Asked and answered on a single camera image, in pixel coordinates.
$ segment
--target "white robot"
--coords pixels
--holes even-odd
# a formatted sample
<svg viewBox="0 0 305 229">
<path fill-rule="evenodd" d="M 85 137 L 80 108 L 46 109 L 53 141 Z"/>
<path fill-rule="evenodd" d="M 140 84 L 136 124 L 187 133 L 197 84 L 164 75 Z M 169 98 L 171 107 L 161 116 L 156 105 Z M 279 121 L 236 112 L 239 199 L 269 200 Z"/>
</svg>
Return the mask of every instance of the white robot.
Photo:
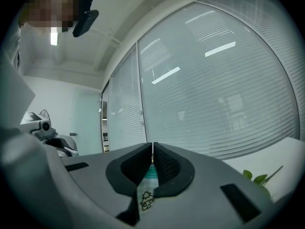
<svg viewBox="0 0 305 229">
<path fill-rule="evenodd" d="M 60 157 L 78 156 L 75 141 L 70 136 L 59 135 L 56 129 L 52 128 L 50 116 L 45 109 L 39 114 L 26 112 L 20 130 L 37 137 L 42 144 L 55 147 Z"/>
</svg>

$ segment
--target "glass window pane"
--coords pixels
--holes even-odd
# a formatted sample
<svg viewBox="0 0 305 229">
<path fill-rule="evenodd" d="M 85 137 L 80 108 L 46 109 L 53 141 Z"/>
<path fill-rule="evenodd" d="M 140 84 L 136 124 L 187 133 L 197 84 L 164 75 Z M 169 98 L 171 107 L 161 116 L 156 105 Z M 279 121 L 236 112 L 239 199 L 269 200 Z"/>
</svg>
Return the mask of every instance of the glass window pane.
<svg viewBox="0 0 305 229">
<path fill-rule="evenodd" d="M 277 0 L 201 1 L 227 11 L 250 25 L 275 52 L 294 90 L 299 114 L 300 140 L 305 141 L 304 43 L 285 8 Z"/>
<path fill-rule="evenodd" d="M 227 158 L 298 131 L 291 85 L 250 28 L 194 3 L 139 41 L 148 142 Z"/>
<path fill-rule="evenodd" d="M 133 50 L 110 78 L 108 136 L 111 151 L 146 143 L 136 56 Z"/>
</svg>

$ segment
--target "black rectangular slot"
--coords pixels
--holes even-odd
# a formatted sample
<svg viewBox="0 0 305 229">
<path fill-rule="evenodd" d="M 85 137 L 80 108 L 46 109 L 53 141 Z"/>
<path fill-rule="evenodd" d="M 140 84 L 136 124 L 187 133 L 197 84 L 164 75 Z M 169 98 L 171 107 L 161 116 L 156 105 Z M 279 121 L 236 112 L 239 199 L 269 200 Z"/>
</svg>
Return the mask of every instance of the black rectangular slot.
<svg viewBox="0 0 305 229">
<path fill-rule="evenodd" d="M 221 186 L 220 189 L 224 192 L 230 203 L 240 215 L 244 223 L 252 220 L 260 214 L 260 211 L 249 201 L 235 184 Z"/>
<path fill-rule="evenodd" d="M 69 165 L 69 166 L 65 166 L 65 167 L 66 167 L 67 171 L 73 171 L 73 170 L 85 168 L 87 166 L 89 166 L 87 163 L 81 162 L 81 163 L 77 163 L 77 164 Z"/>
</svg>

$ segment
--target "ceiling light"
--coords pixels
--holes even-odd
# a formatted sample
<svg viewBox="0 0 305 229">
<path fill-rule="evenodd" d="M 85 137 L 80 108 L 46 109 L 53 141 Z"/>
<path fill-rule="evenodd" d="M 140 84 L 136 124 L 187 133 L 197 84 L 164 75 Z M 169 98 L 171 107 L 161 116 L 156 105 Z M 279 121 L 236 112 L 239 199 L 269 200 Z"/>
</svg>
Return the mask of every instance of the ceiling light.
<svg viewBox="0 0 305 229">
<path fill-rule="evenodd" d="M 170 76 L 171 74 L 174 74 L 175 72 L 177 72 L 177 71 L 179 71 L 179 70 L 180 70 L 179 67 L 174 68 L 173 70 L 169 71 L 168 73 L 166 73 L 166 74 L 164 74 L 163 76 L 159 77 L 158 79 L 154 80 L 154 81 L 152 82 L 152 84 L 156 84 L 156 83 L 158 83 L 159 81 L 162 81 L 164 78 Z"/>
<path fill-rule="evenodd" d="M 58 44 L 58 33 L 57 33 L 57 27 L 51 28 L 51 45 L 57 46 Z"/>
<path fill-rule="evenodd" d="M 223 46 L 221 46 L 221 47 L 218 47 L 218 48 L 215 48 L 215 49 L 213 49 L 213 50 L 210 50 L 210 51 L 208 51 L 208 52 L 205 53 L 205 56 L 208 57 L 208 56 L 210 56 L 210 55 L 212 55 L 212 54 L 214 54 L 214 53 L 220 52 L 220 51 L 225 50 L 225 49 L 228 49 L 228 48 L 232 48 L 232 47 L 235 46 L 235 43 L 236 43 L 236 42 L 228 43 L 228 44 L 223 45 Z"/>
</svg>

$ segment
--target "ceiling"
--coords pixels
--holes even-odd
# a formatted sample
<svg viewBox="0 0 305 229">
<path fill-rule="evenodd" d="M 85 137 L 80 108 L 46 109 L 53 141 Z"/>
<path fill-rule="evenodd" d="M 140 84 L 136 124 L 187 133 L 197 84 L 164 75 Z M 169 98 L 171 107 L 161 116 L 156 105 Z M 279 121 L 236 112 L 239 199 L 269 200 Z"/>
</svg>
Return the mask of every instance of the ceiling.
<svg viewBox="0 0 305 229">
<path fill-rule="evenodd" d="M 73 37 L 72 30 L 62 33 L 57 46 L 50 44 L 49 33 L 39 34 L 36 29 L 28 27 L 26 44 L 32 51 L 32 61 L 79 62 L 93 72 L 102 72 L 128 31 L 162 1 L 93 0 L 91 9 L 97 9 L 100 15 L 91 29 L 79 38 Z"/>
</svg>

